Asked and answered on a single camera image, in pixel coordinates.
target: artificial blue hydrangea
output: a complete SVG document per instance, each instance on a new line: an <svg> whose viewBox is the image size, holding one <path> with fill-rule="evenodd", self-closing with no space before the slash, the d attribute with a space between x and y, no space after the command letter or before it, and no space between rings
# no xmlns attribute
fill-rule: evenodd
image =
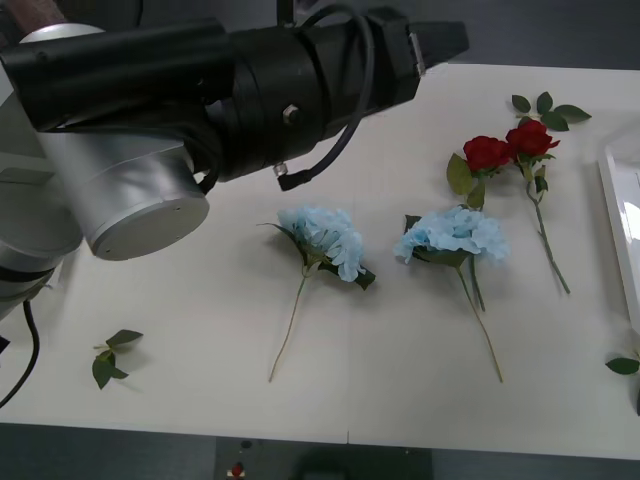
<svg viewBox="0 0 640 480"><path fill-rule="evenodd" d="M415 247L431 251L465 250L494 260L502 260L511 252L496 219L462 207L422 217L402 236L393 253L409 263Z"/></svg>
<svg viewBox="0 0 640 480"><path fill-rule="evenodd" d="M345 282L353 282L366 270L360 265L364 255L362 235L356 232L349 215L325 208L288 208L278 212L278 220L303 245L325 254L338 267Z"/></svg>

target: dark floor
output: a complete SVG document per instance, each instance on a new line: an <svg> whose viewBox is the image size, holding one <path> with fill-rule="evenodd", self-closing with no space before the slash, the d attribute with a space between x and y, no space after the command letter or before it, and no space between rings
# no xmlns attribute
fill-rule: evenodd
<svg viewBox="0 0 640 480"><path fill-rule="evenodd" d="M59 4L72 20L113 30L133 25L136 1L59 0ZM640 45L638 0L347 3L392 4L416 20L463 20L471 49L458 61L640 70L640 55L636 52ZM228 30L269 26L276 20L275 0L145 0L143 25L203 16L217 17ZM640 478L638 462L272 441L255 441L251 448L242 449L240 442L212 437L0 425L0 479L218 480L239 459L247 468L248 480L302 478L300 472L310 464L317 466L319 461L323 465L349 464L351 478L365 480Z"/></svg>
<svg viewBox="0 0 640 480"><path fill-rule="evenodd" d="M58 0L64 13L107 30L129 28L138 0ZM331 3L321 0L317 5ZM467 63L640 70L637 0L346 0L391 5L415 20L461 20ZM143 25L204 16L228 30L274 25L276 0L144 0Z"/></svg>

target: table surface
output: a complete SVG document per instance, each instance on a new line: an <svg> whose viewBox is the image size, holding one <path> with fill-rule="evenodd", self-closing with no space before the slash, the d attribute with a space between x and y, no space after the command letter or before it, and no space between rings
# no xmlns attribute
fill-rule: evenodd
<svg viewBox="0 0 640 480"><path fill-rule="evenodd" d="M513 254L478 270L500 384L455 274L405 266L391 249L404 214L459 202L445 181L451 153L476 135L504 136L515 123L511 94L545 90L594 116L557 134L542 207L572 294L551 273L522 180L496 177L485 211L503 221ZM141 259L108 263L83 247L34 302L41 358L0 421L640 459L637 380L604 365L636 337L596 163L611 135L638 119L637 72L444 65L415 101L366 119L311 184L281 194L264 171L218 185L204 225ZM313 277L269 384L300 265L285 238L256 224L302 204L350 212L378 280L362 292ZM92 347L121 328L145 336L119 359L131 376L99 391ZM5 391L31 344L19 311L0 333L13 340Z"/></svg>

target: green stem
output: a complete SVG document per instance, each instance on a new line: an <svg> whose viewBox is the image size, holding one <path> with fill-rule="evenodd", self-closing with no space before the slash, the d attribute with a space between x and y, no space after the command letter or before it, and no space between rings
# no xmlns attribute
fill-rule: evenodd
<svg viewBox="0 0 640 480"><path fill-rule="evenodd" d="M271 369L271 375L269 375L269 383L273 381L273 376L276 374L276 368L278 366L278 362L280 361L280 357L284 352L284 349L287 346L287 342L289 341L289 335L291 335L291 329L293 327L293 318L296 315L296 309L298 308L298 300L300 300L300 294L302 293L302 287L304 287L304 282L307 280L307 275L302 273L302 282L300 282L300 287L298 288L298 294L296 295L296 303L293 305L293 313L291 313L291 320L289 321L289 328L287 329L287 336L284 337L284 342L282 343L282 347L280 347L280 352L278 352L278 356L276 357L276 361L273 363L273 368Z"/></svg>
<svg viewBox="0 0 640 480"><path fill-rule="evenodd" d="M456 268L456 272L458 272L458 277L460 277L460 281L462 282L462 286L464 287L464 293L467 294L467 300L469 300L469 305L473 309L473 313L478 319L478 323L482 327L482 331L484 332L484 337L487 339L487 343L489 344L489 350L491 350L491 356L493 357L493 363L496 365L496 370L498 371L498 378L500 378L500 383L504 383L504 378L502 377L502 371L500 370L500 364L498 363L498 357L496 357L496 352L493 350L493 344L491 343L491 338L489 338L489 332L484 328L484 323L480 320L480 315L478 315L478 311L476 310L475 305L473 304L473 300L471 299L471 295L469 295L469 289L467 288L467 282L464 280L464 276L462 275L462 271L460 268Z"/></svg>
<svg viewBox="0 0 640 480"><path fill-rule="evenodd" d="M478 283L478 277L476 277L476 256L472 255L469 261L470 270L471 270L471 288L475 292L478 297L478 302L480 303L480 308L483 312L487 310L484 308L484 299L482 298L482 293L480 292L480 284Z"/></svg>
<svg viewBox="0 0 640 480"><path fill-rule="evenodd" d="M544 249L547 252L547 257L549 258L549 262L551 263L553 271L556 272L556 275L560 279L560 283L562 284L564 291L567 292L567 294L570 294L571 290L569 290L569 285L567 285L567 282L565 282L562 273L560 273L560 268L558 268L558 264L553 259L553 253L551 252L551 246L549 245L549 239L547 238L547 231L545 230L544 222L542 221L540 200L536 200L536 198L531 195L531 184L532 182L527 182L527 197L529 197L529 200L531 200L533 205L536 207L536 216L538 217L538 223L540 224L540 237L542 238L542 242L544 243Z"/></svg>

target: black cable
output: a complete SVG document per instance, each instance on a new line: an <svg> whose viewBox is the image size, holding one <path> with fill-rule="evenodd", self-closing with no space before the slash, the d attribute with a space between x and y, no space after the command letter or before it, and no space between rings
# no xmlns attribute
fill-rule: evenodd
<svg viewBox="0 0 640 480"><path fill-rule="evenodd" d="M360 125L360 120L362 120L362 117L364 117L367 106L369 105L369 99L371 98L371 89L373 87L374 43L373 35L371 34L371 28L369 27L367 19L358 14L352 7L348 5L335 4L318 10L318 12L313 14L307 19L306 22L302 24L302 28L312 27L323 18L336 13L347 14L353 19L364 45L364 79L362 82L360 97L358 98L356 109L351 115L346 128L342 132L342 135L340 135L340 138L338 138L333 147L331 147L331 150L329 150L329 153L327 153L322 160L320 160L317 164L315 164L308 170L301 170L296 173L281 175L280 177L278 177L278 183L280 184L280 188L283 191L292 190L297 186L302 185L303 183L311 181L311 179L324 172L329 167L329 165L331 165L335 161L335 159L338 158L347 144L351 141L351 137L353 137L353 134L356 132L358 125Z"/></svg>
<svg viewBox="0 0 640 480"><path fill-rule="evenodd" d="M142 15L144 14L144 0L138 0L138 12L136 13L135 27L138 28L142 24Z"/></svg>
<svg viewBox="0 0 640 480"><path fill-rule="evenodd" d="M27 365L27 369L18 380L18 383L11 389L11 391L7 394L6 397L0 401L0 408L4 407L9 401L15 396L16 393L22 388L24 383L33 372L34 367L36 366L36 362L38 361L38 355L40 354L40 336L38 335L38 328L36 327L36 323L33 320L33 313L31 312L31 303L29 300L25 300L23 303L24 307L24 316L27 319L27 326L29 327L29 331L31 332L31 338L33 339L33 351L31 353L31 359L29 360L29 364Z"/></svg>

